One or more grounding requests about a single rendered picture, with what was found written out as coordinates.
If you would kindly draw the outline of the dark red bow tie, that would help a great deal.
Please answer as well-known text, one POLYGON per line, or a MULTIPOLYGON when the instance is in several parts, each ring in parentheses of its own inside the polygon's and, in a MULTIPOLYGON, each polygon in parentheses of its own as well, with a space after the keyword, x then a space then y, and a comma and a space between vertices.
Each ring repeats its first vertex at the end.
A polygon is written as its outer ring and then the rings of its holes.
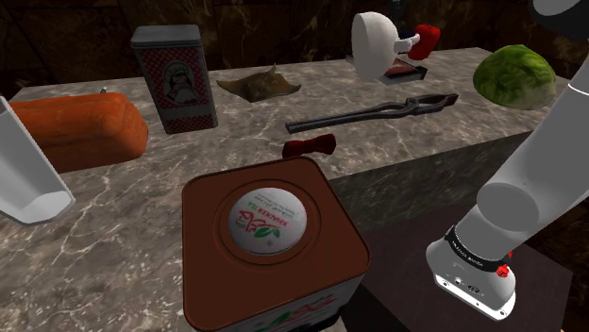
POLYGON ((337 142, 333 134, 321 135, 304 141, 287 141, 283 145, 282 156, 290 158, 314 152, 331 155, 336 146, 337 142))

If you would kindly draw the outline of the black metal tongs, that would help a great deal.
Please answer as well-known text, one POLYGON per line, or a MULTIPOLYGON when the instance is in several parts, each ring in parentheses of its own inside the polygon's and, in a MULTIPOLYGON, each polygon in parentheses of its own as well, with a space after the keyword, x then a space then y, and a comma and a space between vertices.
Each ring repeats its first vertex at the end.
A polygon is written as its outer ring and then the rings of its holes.
POLYGON ((407 98, 404 103, 387 102, 371 108, 344 114, 290 122, 285 124, 285 128, 289 134, 294 134, 333 125, 344 125, 377 119, 398 119, 406 116, 430 114, 439 112, 445 107, 453 106, 458 98, 459 94, 457 93, 419 95, 407 98))

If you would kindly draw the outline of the brown stingray figure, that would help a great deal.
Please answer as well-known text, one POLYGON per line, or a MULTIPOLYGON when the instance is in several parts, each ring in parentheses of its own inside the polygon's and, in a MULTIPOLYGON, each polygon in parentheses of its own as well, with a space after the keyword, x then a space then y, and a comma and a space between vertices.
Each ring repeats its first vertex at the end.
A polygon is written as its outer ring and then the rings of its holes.
POLYGON ((301 85, 293 85, 279 74, 276 65, 265 72, 255 73, 238 80, 217 80, 216 83, 225 91, 238 95, 250 103, 293 94, 301 89, 301 85))

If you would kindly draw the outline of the brown tin with white lid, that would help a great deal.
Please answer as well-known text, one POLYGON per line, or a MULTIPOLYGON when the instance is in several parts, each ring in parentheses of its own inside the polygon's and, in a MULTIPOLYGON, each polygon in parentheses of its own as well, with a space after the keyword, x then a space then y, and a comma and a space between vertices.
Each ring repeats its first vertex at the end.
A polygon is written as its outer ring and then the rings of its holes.
POLYGON ((321 332, 370 262, 310 158, 204 174, 183 188, 183 308, 196 332, 321 332))

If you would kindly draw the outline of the white and red figure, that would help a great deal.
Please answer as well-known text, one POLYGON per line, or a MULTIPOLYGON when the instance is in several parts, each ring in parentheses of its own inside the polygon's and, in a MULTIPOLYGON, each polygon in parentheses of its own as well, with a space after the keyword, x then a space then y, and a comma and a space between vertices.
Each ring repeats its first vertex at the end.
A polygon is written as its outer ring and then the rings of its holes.
POLYGON ((358 76, 365 81, 378 80, 387 85, 423 80, 427 69, 412 65, 412 60, 429 56, 441 36, 432 25, 418 25, 412 36, 401 38, 395 24, 383 14, 357 13, 351 27, 352 56, 349 58, 358 76))

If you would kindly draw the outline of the red checked tin grey lid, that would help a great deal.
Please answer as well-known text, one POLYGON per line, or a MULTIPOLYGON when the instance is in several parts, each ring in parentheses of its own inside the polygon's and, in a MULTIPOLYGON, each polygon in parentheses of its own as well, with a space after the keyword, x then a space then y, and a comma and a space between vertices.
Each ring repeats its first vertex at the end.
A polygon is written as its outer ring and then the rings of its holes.
POLYGON ((218 125, 197 25, 145 25, 130 47, 169 135, 218 125))

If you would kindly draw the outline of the orange bread loaf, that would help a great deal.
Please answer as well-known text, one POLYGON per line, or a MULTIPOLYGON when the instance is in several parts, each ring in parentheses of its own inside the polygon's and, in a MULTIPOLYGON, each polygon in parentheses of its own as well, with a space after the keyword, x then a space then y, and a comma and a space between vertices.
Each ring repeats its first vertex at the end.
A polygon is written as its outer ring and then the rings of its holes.
POLYGON ((146 148, 148 127, 121 93, 42 98, 10 106, 60 174, 127 162, 146 148))

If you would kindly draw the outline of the green lettuce head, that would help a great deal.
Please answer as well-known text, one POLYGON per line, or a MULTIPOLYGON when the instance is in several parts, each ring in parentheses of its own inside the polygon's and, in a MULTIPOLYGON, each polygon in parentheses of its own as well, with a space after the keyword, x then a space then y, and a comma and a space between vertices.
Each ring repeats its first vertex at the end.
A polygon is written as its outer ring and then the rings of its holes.
POLYGON ((536 110, 556 94, 556 75, 548 62, 523 44, 502 47, 473 73, 476 91, 506 108, 536 110))

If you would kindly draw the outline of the white tapered container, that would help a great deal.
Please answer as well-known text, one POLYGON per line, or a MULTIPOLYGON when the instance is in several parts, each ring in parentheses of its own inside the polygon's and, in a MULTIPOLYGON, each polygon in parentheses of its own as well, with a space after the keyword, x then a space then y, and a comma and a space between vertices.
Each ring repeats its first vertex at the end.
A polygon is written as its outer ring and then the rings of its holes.
POLYGON ((0 96, 0 214, 22 225, 51 222, 76 202, 5 97, 0 96))

